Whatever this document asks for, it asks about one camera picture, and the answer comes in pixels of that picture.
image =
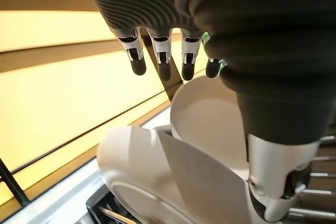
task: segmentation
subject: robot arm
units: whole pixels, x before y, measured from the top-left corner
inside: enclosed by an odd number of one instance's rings
[[[225,59],[221,78],[237,92],[254,209],[268,222],[282,219],[308,183],[334,106],[335,0],[94,1],[138,75],[139,27],[151,36],[162,80],[170,77],[172,28],[182,29],[186,80],[209,33],[205,50],[211,62]]]

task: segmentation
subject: dark rubber fingertip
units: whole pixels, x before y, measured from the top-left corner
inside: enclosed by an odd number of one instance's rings
[[[194,77],[195,64],[182,64],[182,77],[186,81],[190,81]]]
[[[215,78],[218,75],[219,68],[221,67],[221,64],[218,63],[218,61],[211,62],[208,60],[206,64],[205,74],[209,78]]]
[[[170,63],[163,62],[157,64],[159,70],[159,77],[162,81],[168,81],[170,79]]]
[[[137,76],[141,76],[146,73],[146,63],[145,63],[144,58],[142,58],[141,60],[131,61],[131,66],[132,66],[133,72]]]

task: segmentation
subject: white plate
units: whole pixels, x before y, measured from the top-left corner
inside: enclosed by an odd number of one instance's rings
[[[170,120],[175,138],[247,180],[244,128],[236,93],[224,86],[219,76],[201,76],[181,86],[172,101]]]
[[[172,136],[128,126],[112,130],[97,159],[102,178],[142,223],[250,224],[247,184]]]

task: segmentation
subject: silver metal joint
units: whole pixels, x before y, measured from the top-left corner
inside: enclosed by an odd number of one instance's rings
[[[151,36],[152,45],[156,60],[158,64],[161,64],[162,60],[165,60],[165,63],[170,63],[171,51],[172,51],[172,30],[166,36],[153,36],[148,31]]]
[[[129,37],[117,37],[130,61],[133,61],[136,58],[142,60],[143,58],[142,41],[139,34],[140,30],[136,29],[134,35]]]
[[[182,60],[184,64],[195,64],[198,55],[199,46],[202,42],[202,37],[189,37],[182,31]]]
[[[248,136],[248,184],[253,196],[265,206],[266,221],[281,220],[294,206],[306,188],[318,147],[319,141],[284,145]]]

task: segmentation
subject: white bowl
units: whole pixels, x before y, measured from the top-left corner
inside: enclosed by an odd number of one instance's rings
[[[142,223],[264,223],[253,221],[243,179],[164,132],[113,129],[97,159],[105,184]]]

